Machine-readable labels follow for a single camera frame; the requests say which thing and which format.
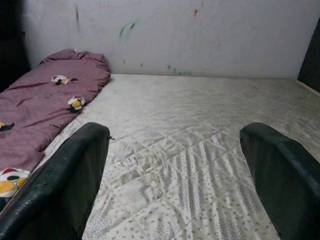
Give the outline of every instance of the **mattress cover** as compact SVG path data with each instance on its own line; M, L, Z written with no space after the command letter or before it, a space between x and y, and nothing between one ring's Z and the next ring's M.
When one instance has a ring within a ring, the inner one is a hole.
M266 123L319 161L319 106L318 95L288 79L113 74L42 163L87 122L115 137L84 240L278 240L239 131Z

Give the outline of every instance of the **wall stain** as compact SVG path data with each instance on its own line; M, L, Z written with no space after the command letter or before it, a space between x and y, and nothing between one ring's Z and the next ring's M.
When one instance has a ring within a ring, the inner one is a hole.
M124 27L122 27L121 31L119 33L119 41L121 41L121 39L123 39L123 37L124 37L125 42L128 41L128 39L131 35L131 32L137 26L138 22L139 22L139 20L136 20L136 21L134 21L132 23L128 23Z
M125 26L121 29L120 34L119 34L119 40L121 39L121 36L122 36L122 34L124 33L124 30L125 30L125 28L127 27L127 25L125 25Z
M174 68L173 73L174 73L175 75L182 75L182 76L192 76L192 75L193 75L193 73L190 72L190 71L184 71L184 72L182 72L182 71L177 71L177 68L176 68L176 67Z
M79 31L80 31L80 23L79 23L78 5L75 5L75 20L76 20L76 30L79 33Z

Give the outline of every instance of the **white quilted mattress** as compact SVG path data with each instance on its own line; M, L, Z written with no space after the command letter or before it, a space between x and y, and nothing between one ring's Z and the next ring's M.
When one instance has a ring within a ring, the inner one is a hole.
M266 123L320 160L319 106L294 80L113 74L43 162L87 122L115 137L84 240L278 240L239 131Z

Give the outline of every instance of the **green marker mark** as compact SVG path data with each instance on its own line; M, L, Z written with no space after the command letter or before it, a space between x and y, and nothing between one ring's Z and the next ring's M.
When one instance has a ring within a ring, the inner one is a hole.
M120 34L119 34L119 39L121 39L121 36L122 36L122 34L124 33L124 30L125 30L126 27L127 27L127 25L125 25L125 26L121 29Z
M134 22L134 23L131 24L130 29L127 31L127 33L126 33L126 35L125 35L125 41L128 41L128 39L129 39L129 37L130 37L130 34L131 34L132 30L134 29L135 25L136 25L136 22Z

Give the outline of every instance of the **mattress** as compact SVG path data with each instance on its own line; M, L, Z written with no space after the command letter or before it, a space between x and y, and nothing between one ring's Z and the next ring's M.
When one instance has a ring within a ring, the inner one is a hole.
M45 150L87 122L110 141L83 239L278 240L239 131L270 125L318 161L320 97L295 80L113 74Z

